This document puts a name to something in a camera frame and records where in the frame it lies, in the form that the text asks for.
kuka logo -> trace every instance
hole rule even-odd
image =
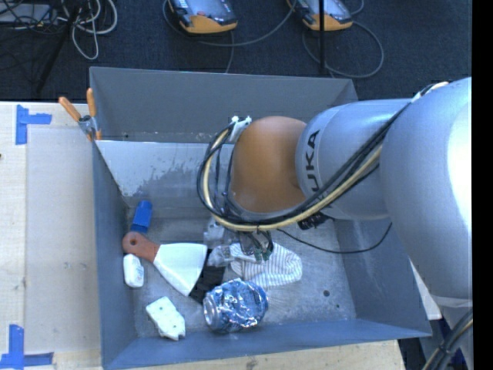
[[[305,152],[305,159],[307,161],[307,165],[305,166],[305,170],[307,171],[307,178],[308,180],[313,181],[314,186],[311,188],[313,192],[317,192],[320,187],[318,186],[317,178],[313,173],[309,173],[309,171],[314,171],[315,167],[312,164],[314,161],[314,156],[315,156],[315,139],[317,138],[317,134],[320,132],[317,130],[316,132],[312,133],[310,137],[308,137],[308,146],[311,148],[311,154],[309,155],[308,152]]]

white plastic piece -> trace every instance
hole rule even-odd
[[[131,288],[141,288],[144,285],[144,267],[136,255],[127,254],[123,257],[123,275],[125,283]]]
[[[146,311],[161,337],[174,341],[178,341],[180,336],[185,337],[185,319],[168,297],[164,296],[147,305]]]
[[[188,296],[202,273],[206,256],[204,244],[164,244],[157,251],[154,266],[179,293]]]
[[[240,120],[238,116],[234,116],[231,118],[232,122],[235,122],[235,125],[233,127],[233,131],[230,134],[230,142],[234,143],[238,138],[240,137],[240,134],[247,128],[248,125],[252,123],[252,119],[248,116],[244,120]]]

brown wooden handle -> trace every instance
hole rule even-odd
[[[89,115],[96,116],[97,109],[96,109],[96,102],[94,101],[94,92],[92,91],[92,88],[87,89],[86,98],[87,98],[87,106],[89,107]],[[99,129],[96,132],[96,140],[100,140],[100,139],[102,139],[101,129]]]
[[[59,103],[62,104],[63,108],[69,113],[69,115],[76,121],[78,122],[79,119],[81,119],[80,112],[77,111],[74,107],[74,105],[69,102],[69,100],[66,97],[59,97]]]
[[[123,250],[154,263],[159,245],[136,231],[130,231],[122,240]]]
[[[96,116],[96,103],[94,101],[94,93],[92,88],[88,88],[86,92],[87,106],[89,107],[89,115]]]

bin floor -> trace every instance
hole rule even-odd
[[[201,243],[207,222],[208,218],[153,218],[146,236],[158,244],[177,241]],[[283,230],[319,247],[339,250],[334,226],[330,220],[316,229],[301,230],[294,224]],[[266,290],[269,310],[263,319],[263,325],[356,318],[342,255],[312,248],[277,230],[271,234],[274,242],[301,258],[303,275],[297,282]],[[133,292],[134,319],[139,337],[158,335],[155,325],[146,313],[146,306],[163,296],[167,296],[185,318],[187,332],[207,329],[202,305],[181,295],[148,261],[142,261],[142,264],[145,269],[145,283],[142,288],[134,289]],[[237,277],[238,274],[229,266],[223,280]]]

white cloth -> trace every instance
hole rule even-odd
[[[231,268],[245,281],[251,281],[263,289],[299,281],[303,273],[301,259],[293,251],[273,243],[273,253],[268,261],[257,263],[253,255],[246,256],[239,243],[230,245],[235,260]]]

